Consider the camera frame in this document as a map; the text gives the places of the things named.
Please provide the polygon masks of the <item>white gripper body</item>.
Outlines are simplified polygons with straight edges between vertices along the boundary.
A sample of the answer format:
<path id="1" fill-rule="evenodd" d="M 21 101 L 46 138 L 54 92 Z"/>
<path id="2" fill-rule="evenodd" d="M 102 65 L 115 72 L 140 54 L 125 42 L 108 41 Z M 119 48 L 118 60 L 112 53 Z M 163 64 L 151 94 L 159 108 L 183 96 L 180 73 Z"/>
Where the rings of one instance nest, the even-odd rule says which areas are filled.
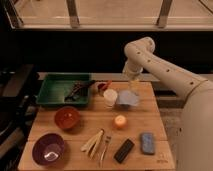
<path id="1" fill-rule="evenodd" d="M 139 88 L 140 79 L 142 69 L 137 71 L 132 71 L 130 69 L 124 69 L 123 74 L 128 77 L 129 87 L 131 91 L 137 91 Z"/>

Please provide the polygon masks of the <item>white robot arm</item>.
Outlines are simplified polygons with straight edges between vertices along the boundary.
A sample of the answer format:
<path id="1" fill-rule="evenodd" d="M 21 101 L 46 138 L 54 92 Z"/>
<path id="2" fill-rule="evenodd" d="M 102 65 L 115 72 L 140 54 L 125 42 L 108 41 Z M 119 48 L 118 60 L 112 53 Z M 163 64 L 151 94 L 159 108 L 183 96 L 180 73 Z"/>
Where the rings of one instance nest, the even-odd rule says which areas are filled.
<path id="1" fill-rule="evenodd" d="M 185 101 L 176 171 L 213 171 L 213 81 L 155 56 L 154 50 L 151 37 L 126 44 L 123 72 L 134 80 L 146 69 Z"/>

